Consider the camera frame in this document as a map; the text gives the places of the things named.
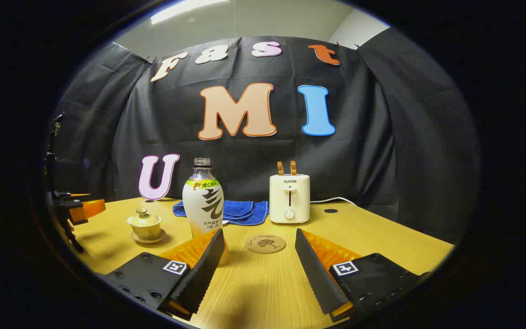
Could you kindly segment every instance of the black cloth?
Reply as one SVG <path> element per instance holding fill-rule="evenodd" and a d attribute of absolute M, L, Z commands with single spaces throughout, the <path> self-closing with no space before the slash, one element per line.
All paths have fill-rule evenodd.
<path fill-rule="evenodd" d="M 472 214 L 480 154 L 470 110 L 444 70 L 393 28 L 357 50 L 383 86 L 392 123 L 397 221 L 455 243 Z"/>
<path fill-rule="evenodd" d="M 109 159 L 115 129 L 131 89 L 149 64 L 109 43 L 82 65 L 56 108 L 56 115 L 64 112 L 54 140 L 58 191 L 114 200 Z"/>
<path fill-rule="evenodd" d="M 277 41 L 283 53 L 266 58 L 251 54 L 253 44 Z M 226 44 L 228 58 L 196 64 L 211 46 Z M 338 66 L 316 58 L 311 44 L 336 51 Z M 150 82 L 161 60 L 188 52 L 163 79 Z M 166 54 L 138 80 L 115 133 L 111 153 L 116 173 L 116 198 L 139 196 L 137 184 L 142 158 L 179 154 L 168 197 L 181 198 L 186 179 L 192 175 L 194 158 L 211 158 L 213 175 L 219 179 L 227 200 L 269 200 L 269 177 L 276 163 L 295 160 L 298 172 L 311 177 L 311 200 L 343 196 L 359 205 L 395 219 L 395 146 L 382 88 L 350 48 L 298 37 L 243 37 L 218 40 Z M 271 121 L 277 133 L 270 137 L 247 137 L 242 121 L 232 137 L 221 120 L 223 136 L 200 140 L 205 100 L 200 91 L 222 85 L 235 101 L 251 83 L 271 83 Z M 300 85 L 319 85 L 326 96 L 334 135 L 310 136 L 301 127 L 307 121 Z M 163 162 L 155 165 L 152 186 L 161 181 Z"/>
<path fill-rule="evenodd" d="M 255 58 L 252 46 L 277 41 L 283 53 Z M 228 57 L 196 64 L 201 52 L 226 44 Z M 311 44 L 336 52 L 334 66 Z M 163 79 L 150 82 L 161 62 L 188 52 Z M 112 44 L 77 75 L 60 103 L 59 190 L 93 192 L 107 202 L 140 196 L 142 158 L 179 154 L 167 197 L 181 198 L 194 158 L 211 158 L 227 200 L 268 200 L 276 162 L 295 160 L 311 177 L 311 200 L 343 196 L 385 218 L 456 242 L 478 188 L 478 146 L 472 118 L 455 84 L 425 52 L 394 29 L 359 49 L 298 37 L 242 37 L 165 54 L 149 67 Z M 251 83 L 271 83 L 271 121 L 277 133 L 247 137 L 247 121 L 232 137 L 200 140 L 205 100 L 200 91 L 222 85 L 235 101 Z M 328 89 L 334 135 L 310 136 L 300 85 Z M 161 182 L 155 165 L 152 186 Z"/>

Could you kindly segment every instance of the blue letter i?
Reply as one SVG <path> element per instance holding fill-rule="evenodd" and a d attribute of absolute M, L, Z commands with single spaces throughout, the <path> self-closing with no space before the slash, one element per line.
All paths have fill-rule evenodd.
<path fill-rule="evenodd" d="M 328 119 L 326 95 L 328 89 L 317 85 L 301 85 L 298 92 L 304 96 L 307 123 L 301 127 L 303 132 L 311 136 L 328 136 L 336 132 L 336 128 Z"/>

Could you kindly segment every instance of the peach letter m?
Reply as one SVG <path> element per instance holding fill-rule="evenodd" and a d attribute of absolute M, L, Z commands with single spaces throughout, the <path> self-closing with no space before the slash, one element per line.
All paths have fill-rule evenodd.
<path fill-rule="evenodd" d="M 242 133 L 251 137 L 274 135 L 277 127 L 271 123 L 269 113 L 269 93 L 272 90 L 272 84 L 252 83 L 242 92 L 238 102 L 235 102 L 223 86 L 203 89 L 200 96 L 205 100 L 204 128 L 198 133 L 198 138 L 208 140 L 222 137 L 223 131 L 217 123 L 219 117 L 227 132 L 234 136 L 245 115 L 247 125 Z"/>

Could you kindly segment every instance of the table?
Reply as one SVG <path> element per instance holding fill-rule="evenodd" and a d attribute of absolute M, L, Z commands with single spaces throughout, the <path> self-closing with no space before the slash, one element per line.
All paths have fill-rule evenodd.
<path fill-rule="evenodd" d="M 172 207 L 179 200 L 164 198 L 145 202 L 132 198 L 107 202 L 106 210 L 77 225 L 75 235 L 85 252 L 80 260 L 94 271 L 107 274 L 141 252 L 159 255 L 192 238 L 185 217 Z M 127 217 L 146 208 L 162 218 L 167 237 L 156 244 L 141 244 L 129 237 Z M 325 209 L 338 210 L 336 213 Z M 347 202 L 312 204 L 310 220 L 303 224 L 275 224 L 269 220 L 255 226 L 226 224 L 229 262 L 216 269 L 206 296 L 190 323 L 209 329 L 282 328 L 311 329 L 333 325 L 321 312 L 295 250 L 296 229 L 301 228 L 362 256 L 379 252 L 407 270 L 431 271 L 453 245 L 380 217 Z M 270 233 L 283 237 L 284 250 L 254 254 L 244 248 L 247 238 Z"/>

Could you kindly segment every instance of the saucer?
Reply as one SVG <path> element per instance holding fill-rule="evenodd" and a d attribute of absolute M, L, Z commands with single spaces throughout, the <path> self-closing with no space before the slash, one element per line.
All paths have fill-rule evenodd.
<path fill-rule="evenodd" d="M 137 234 L 135 234 L 135 232 L 133 232 L 133 231 L 131 231 L 131 233 L 129 233 L 129 236 L 131 237 L 131 239 L 133 239 L 133 240 L 135 240 L 137 242 L 141 242 L 143 244 L 154 244 L 155 242 L 162 241 L 163 238 L 165 238 L 165 231 L 163 229 L 159 230 L 159 235 L 155 239 L 142 239 L 142 238 L 138 237 Z"/>

